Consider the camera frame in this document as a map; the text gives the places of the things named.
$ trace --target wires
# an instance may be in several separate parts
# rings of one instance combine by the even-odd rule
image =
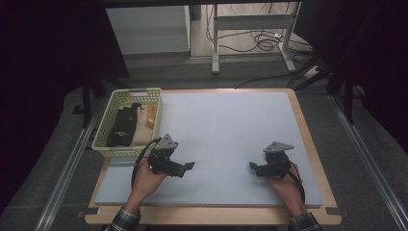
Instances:
[[[266,9],[267,12],[267,7],[266,7],[267,3],[264,4],[264,6],[260,9],[259,13],[261,13],[261,11],[263,9]],[[271,12],[271,9],[273,7],[273,4],[270,5],[270,7],[268,8],[268,13]],[[233,11],[233,13],[236,13],[233,9],[233,6],[231,4],[231,10]],[[206,6],[206,15],[207,15],[207,29],[206,29],[206,37],[208,40],[210,40],[211,42],[214,42],[211,33],[210,33],[210,21],[211,21],[211,17],[213,15],[213,11],[214,11],[214,6],[212,6],[210,14],[209,14],[209,9],[208,9],[208,5]],[[249,52],[252,50],[255,50],[256,48],[259,48],[263,51],[269,51],[272,50],[278,43],[279,43],[279,39],[277,39],[274,35],[276,33],[272,32],[272,31],[266,31],[266,30],[262,30],[262,31],[254,31],[254,30],[250,30],[250,31],[245,31],[245,32],[239,32],[239,33],[234,33],[234,34],[230,34],[230,35],[226,35],[226,36],[221,36],[221,37],[217,37],[218,39],[223,39],[223,38],[228,38],[228,37],[232,37],[232,36],[239,36],[239,35],[245,35],[245,34],[250,34],[253,39],[255,40],[255,45],[252,48],[249,48],[247,50],[238,50],[235,49],[233,47],[227,46],[227,45],[219,45],[219,47],[224,47],[236,52]]]
[[[288,13],[290,7],[290,2],[288,2],[288,5],[286,7],[286,13]],[[237,14],[236,11],[233,8],[233,4],[230,5],[231,11],[234,14]],[[271,10],[273,8],[273,3],[270,4],[270,7],[267,8],[267,3],[264,4],[264,6],[259,10],[258,14],[260,14],[262,12],[263,9],[265,9],[265,13],[266,14],[270,14]],[[206,28],[206,37],[208,40],[210,40],[212,43],[214,43],[214,39],[212,38],[211,32],[210,32],[210,22],[211,22],[211,18],[213,16],[215,7],[212,6],[211,7],[211,11],[209,12],[209,6],[206,6],[206,16],[207,16],[207,28]],[[262,51],[271,51],[273,50],[273,48],[276,47],[277,44],[279,44],[279,42],[281,42],[281,38],[283,38],[283,36],[281,36],[283,34],[283,30],[281,29],[281,33],[277,33],[276,29],[275,30],[250,30],[250,31],[244,31],[244,32],[237,32],[234,34],[229,34],[229,35],[225,35],[225,36],[219,36],[217,37],[218,39],[224,39],[224,38],[228,38],[228,37],[232,37],[232,36],[240,36],[240,35],[246,35],[246,34],[250,34],[254,41],[255,41],[255,45],[249,49],[246,50],[239,50],[227,45],[219,45],[219,47],[223,47],[226,49],[230,49],[233,50],[235,52],[240,52],[240,53],[245,53],[245,52],[249,52],[249,51],[253,51],[255,49],[260,49]],[[295,41],[295,40],[289,40],[289,42],[293,42],[293,43],[298,43],[298,44],[302,44],[302,45],[309,45],[308,43],[305,42],[300,42],[300,41]],[[293,52],[293,53],[297,53],[297,52],[303,52],[305,53],[306,51],[298,51],[296,49],[291,48],[290,46],[288,46],[288,49]]]
[[[268,77],[262,77],[262,78],[257,78],[257,79],[251,79],[247,80],[245,82],[242,82],[234,87],[236,90],[242,85],[256,82],[256,81],[261,81],[261,80],[266,80],[266,79],[271,79],[271,78],[280,78],[280,77],[292,77],[291,81],[286,85],[287,89],[291,89],[293,83],[299,79],[302,76],[302,73],[305,72],[305,70],[308,70],[310,66],[312,66],[316,61],[318,60],[318,57],[313,56],[303,67],[301,67],[297,72],[291,73],[291,74],[284,74],[284,75],[273,75],[273,76],[268,76]]]

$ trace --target wall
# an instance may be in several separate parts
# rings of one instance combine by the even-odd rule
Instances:
[[[106,11],[123,55],[190,50],[187,6]]]

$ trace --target plaid sleeve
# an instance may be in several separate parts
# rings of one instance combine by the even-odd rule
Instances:
[[[129,214],[123,208],[119,210],[111,225],[105,231],[132,231],[139,225],[140,213],[137,216]]]
[[[291,226],[295,231],[315,231],[322,230],[318,221],[311,214],[305,214],[300,217],[291,218]]]

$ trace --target hand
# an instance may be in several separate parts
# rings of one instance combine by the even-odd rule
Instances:
[[[143,200],[156,191],[162,184],[167,174],[154,174],[145,158],[139,163],[138,173],[135,177],[132,192],[129,195],[124,210],[136,215]]]
[[[292,164],[290,171],[301,181],[297,171],[297,165]],[[280,180],[273,177],[265,178],[270,182],[278,196],[285,202],[293,217],[302,216],[307,213],[306,206],[302,202],[300,191],[290,175],[286,174]]]

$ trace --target yellow basket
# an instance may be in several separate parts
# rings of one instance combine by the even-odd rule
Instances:
[[[162,116],[162,90],[161,89],[128,89],[114,90],[99,124],[92,149],[99,151],[105,157],[130,157],[139,156],[145,148],[141,146],[108,147],[108,136],[115,124],[117,111],[123,107],[131,107],[133,103],[157,105],[156,121],[153,128],[152,140],[159,137],[160,120]]]

